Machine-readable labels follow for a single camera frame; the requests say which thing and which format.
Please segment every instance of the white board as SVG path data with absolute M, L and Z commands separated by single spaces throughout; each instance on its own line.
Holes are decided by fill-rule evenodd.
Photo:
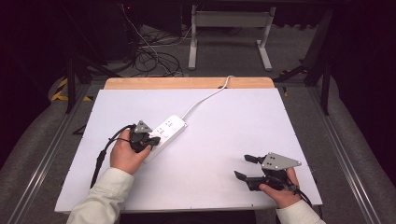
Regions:
M 70 212 L 87 195 L 96 158 L 119 129 L 141 119 L 154 129 L 215 91 L 100 91 L 55 211 Z M 244 155 L 268 152 L 301 161 L 295 168 L 301 190 L 312 204 L 321 204 L 277 89 L 226 89 L 199 104 L 185 121 L 187 129 L 135 174 L 123 212 L 273 208 L 268 196 L 249 191 L 233 172 L 262 176 L 260 165 Z M 109 167 L 111 148 L 99 176 Z

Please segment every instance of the electrical outlet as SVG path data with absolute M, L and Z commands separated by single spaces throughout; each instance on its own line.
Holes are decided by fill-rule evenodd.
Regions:
M 144 160 L 145 163 L 154 159 L 162 150 L 164 150 L 179 134 L 187 128 L 187 123 L 178 116 L 172 115 L 166 119 L 160 126 L 149 133 L 149 137 L 161 137 L 158 146 L 155 146 L 148 157 Z

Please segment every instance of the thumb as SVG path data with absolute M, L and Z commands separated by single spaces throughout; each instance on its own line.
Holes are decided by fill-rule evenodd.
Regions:
M 268 196 L 270 196 L 272 199 L 274 199 L 276 194 L 279 193 L 279 190 L 273 189 L 266 184 L 260 184 L 259 189 L 266 193 Z
M 150 153 L 152 146 L 148 145 L 141 152 L 137 153 L 136 157 L 138 157 L 141 161 L 143 161 Z

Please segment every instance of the person's right hand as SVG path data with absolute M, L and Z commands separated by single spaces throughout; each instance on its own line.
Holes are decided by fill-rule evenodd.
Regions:
M 130 175 L 133 175 L 137 169 L 139 169 L 140 164 L 149 155 L 151 146 L 147 146 L 143 151 L 135 153 L 129 141 L 130 130 L 124 130 L 120 133 L 119 138 L 125 139 L 117 140 L 110 154 L 110 166 L 120 169 Z
M 299 183 L 294 169 L 288 168 L 286 173 L 288 174 L 291 183 L 298 187 Z M 260 184 L 259 188 L 276 202 L 278 208 L 289 207 L 301 200 L 300 194 L 294 194 L 294 192 L 286 189 L 276 190 L 265 184 Z

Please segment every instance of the finger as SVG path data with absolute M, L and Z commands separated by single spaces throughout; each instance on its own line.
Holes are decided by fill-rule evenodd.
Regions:
M 290 179 L 292 184 L 296 185 L 297 187 L 300 186 L 294 168 L 291 167 L 286 169 L 286 174 L 288 175 L 288 178 Z
M 131 130 L 125 129 L 124 131 L 122 131 L 122 132 L 120 133 L 119 138 L 123 138 L 123 139 L 129 141 L 129 140 L 130 140 L 130 135 L 129 135 L 130 132 L 131 132 Z

